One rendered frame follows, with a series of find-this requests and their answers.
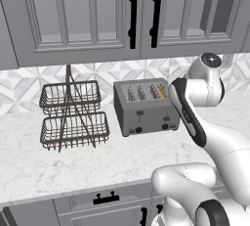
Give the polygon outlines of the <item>grey base cupboard door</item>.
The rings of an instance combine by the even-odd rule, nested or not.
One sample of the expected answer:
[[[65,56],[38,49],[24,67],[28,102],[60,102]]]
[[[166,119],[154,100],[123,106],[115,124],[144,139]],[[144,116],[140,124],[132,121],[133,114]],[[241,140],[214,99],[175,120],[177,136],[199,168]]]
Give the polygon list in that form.
[[[76,212],[60,215],[61,226],[141,226],[141,208],[134,205],[100,212]]]
[[[156,206],[158,204],[164,204],[165,198],[163,196],[153,197],[150,209],[150,217],[148,218],[149,223],[148,226],[151,226],[152,220],[158,215]]]

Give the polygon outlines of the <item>grey four-slot toaster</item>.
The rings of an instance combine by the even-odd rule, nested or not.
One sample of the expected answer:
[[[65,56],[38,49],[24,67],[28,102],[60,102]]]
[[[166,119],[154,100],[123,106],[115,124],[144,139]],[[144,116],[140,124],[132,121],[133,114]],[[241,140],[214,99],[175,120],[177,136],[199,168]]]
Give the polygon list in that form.
[[[159,85],[163,87],[167,98],[160,93]],[[165,78],[115,81],[113,105],[124,137],[179,129],[180,116],[168,98],[168,82]],[[145,114],[138,116],[139,110]],[[171,120],[164,121],[166,115]],[[162,129],[165,123],[169,125],[167,130]],[[143,129],[141,133],[136,132],[137,127]]]

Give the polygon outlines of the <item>grey drawer front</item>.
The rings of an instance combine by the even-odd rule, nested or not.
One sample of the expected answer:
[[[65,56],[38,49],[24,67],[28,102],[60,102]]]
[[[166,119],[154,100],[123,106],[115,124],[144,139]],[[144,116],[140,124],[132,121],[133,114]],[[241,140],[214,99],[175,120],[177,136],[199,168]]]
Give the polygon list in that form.
[[[131,201],[147,199],[151,196],[152,185],[150,182],[126,185],[124,187],[108,188],[106,190],[95,191],[85,194],[77,194],[63,198],[54,199],[54,204],[58,214],[69,213],[81,209],[89,209],[101,207],[104,205],[112,205]],[[101,194],[101,197],[108,197],[110,192],[114,191],[115,195],[119,195],[120,200],[112,203],[93,204],[93,199],[96,194]]]

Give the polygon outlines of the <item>white wall socket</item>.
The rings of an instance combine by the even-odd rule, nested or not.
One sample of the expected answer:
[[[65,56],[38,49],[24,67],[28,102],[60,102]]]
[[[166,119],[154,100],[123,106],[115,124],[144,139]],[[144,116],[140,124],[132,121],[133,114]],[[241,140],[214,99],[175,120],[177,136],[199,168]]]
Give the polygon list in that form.
[[[223,55],[223,67],[229,68],[232,64],[233,54]]]

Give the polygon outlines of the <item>grey wall cupboard door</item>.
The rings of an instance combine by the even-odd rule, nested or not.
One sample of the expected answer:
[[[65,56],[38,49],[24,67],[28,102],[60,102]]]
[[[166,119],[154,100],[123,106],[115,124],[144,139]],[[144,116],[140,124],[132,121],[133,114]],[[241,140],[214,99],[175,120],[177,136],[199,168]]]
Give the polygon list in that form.
[[[136,60],[130,48],[129,0],[2,0],[19,68]]]
[[[250,22],[250,0],[161,0],[157,47],[152,48],[153,8],[152,0],[144,0],[144,59],[238,53]]]

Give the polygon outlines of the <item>grey wall cupboard side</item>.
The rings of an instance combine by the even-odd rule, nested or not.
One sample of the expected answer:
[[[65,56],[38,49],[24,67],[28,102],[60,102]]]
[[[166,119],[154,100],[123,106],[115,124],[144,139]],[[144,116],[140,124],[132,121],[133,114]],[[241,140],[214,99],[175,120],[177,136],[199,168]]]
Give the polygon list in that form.
[[[18,67],[2,0],[0,0],[0,70],[17,69]]]

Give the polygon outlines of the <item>grey plain base cupboard panel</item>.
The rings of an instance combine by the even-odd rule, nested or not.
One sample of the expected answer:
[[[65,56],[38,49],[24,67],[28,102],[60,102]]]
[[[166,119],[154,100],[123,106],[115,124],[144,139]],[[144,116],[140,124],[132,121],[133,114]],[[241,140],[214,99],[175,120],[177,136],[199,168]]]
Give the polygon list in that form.
[[[10,226],[60,226],[52,200],[5,206],[3,214]]]

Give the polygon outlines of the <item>orange bread slice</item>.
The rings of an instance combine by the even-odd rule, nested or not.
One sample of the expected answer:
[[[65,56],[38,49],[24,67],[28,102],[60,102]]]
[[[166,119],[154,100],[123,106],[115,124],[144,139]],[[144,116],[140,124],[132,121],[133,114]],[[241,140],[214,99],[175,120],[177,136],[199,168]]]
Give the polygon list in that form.
[[[167,98],[167,96],[166,96],[166,94],[165,94],[165,92],[164,92],[163,87],[159,85],[159,86],[158,86],[158,89],[159,89],[160,93],[162,94],[162,96],[163,96],[164,98]]]

